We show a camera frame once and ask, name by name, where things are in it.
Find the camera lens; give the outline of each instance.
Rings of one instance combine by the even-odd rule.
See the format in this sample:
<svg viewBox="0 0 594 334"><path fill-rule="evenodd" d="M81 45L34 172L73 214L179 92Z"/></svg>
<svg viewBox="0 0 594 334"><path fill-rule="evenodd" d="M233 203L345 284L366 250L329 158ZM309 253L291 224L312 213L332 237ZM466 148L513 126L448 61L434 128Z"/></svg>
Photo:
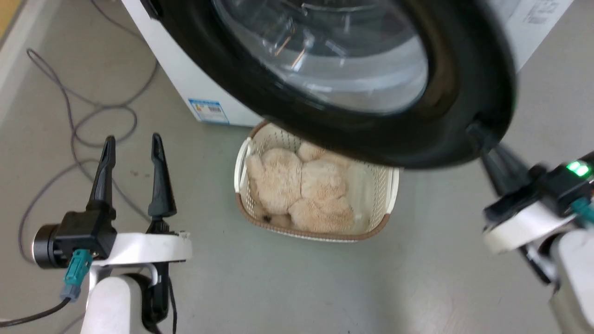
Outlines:
<svg viewBox="0 0 594 334"><path fill-rule="evenodd" d="M43 269L68 267L68 260L54 243L58 226L43 225L33 240L33 261Z"/></svg>

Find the basket handle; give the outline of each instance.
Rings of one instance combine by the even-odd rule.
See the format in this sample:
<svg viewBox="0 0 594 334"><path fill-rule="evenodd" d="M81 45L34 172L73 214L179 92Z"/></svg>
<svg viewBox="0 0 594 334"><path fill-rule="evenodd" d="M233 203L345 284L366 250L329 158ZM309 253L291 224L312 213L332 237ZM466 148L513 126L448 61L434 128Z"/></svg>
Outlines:
<svg viewBox="0 0 594 334"><path fill-rule="evenodd" d="M239 148L239 153L237 154L237 160L235 160L235 172L233 175L233 187L235 188L235 193L239 194L241 179L244 173L244 161L245 157L248 154L249 148L251 147L252 138L247 138L241 147Z"/></svg>
<svg viewBox="0 0 594 334"><path fill-rule="evenodd" d="M398 195L398 184L400 182L400 171L402 169L394 168L392 170L392 185L390 188L390 201L388 202L388 208L386 213L391 213L396 204L396 196Z"/></svg>

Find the washing machine door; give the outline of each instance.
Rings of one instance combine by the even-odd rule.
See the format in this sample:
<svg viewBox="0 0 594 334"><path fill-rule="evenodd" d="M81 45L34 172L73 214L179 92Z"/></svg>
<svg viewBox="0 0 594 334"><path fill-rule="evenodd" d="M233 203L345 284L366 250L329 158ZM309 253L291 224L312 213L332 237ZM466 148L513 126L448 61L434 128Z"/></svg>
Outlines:
<svg viewBox="0 0 594 334"><path fill-rule="evenodd" d="M514 105L509 47L484 0L142 0L259 115L351 157L407 168L477 157Z"/></svg>

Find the yellow wooden object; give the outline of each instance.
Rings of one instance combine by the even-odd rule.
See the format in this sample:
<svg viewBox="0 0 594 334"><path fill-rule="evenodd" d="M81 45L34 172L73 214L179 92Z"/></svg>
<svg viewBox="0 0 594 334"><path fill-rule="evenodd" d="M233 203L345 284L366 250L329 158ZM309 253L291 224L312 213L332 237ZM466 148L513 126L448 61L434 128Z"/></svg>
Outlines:
<svg viewBox="0 0 594 334"><path fill-rule="evenodd" d="M0 0L0 40L4 37L21 0Z"/></svg>

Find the green light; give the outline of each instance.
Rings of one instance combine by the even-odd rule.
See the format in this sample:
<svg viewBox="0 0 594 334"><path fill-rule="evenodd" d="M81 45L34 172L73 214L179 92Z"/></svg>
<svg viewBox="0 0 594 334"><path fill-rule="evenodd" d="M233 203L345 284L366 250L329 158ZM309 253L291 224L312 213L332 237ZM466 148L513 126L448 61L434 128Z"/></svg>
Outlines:
<svg viewBox="0 0 594 334"><path fill-rule="evenodd" d="M574 161L574 162L570 163L569 165L567 165L567 169L569 169L572 172L575 172L580 167L582 167L582 164L579 161Z"/></svg>
<svg viewBox="0 0 594 334"><path fill-rule="evenodd" d="M588 168L588 166L582 165L574 172L577 176L582 177L590 172L590 168Z"/></svg>

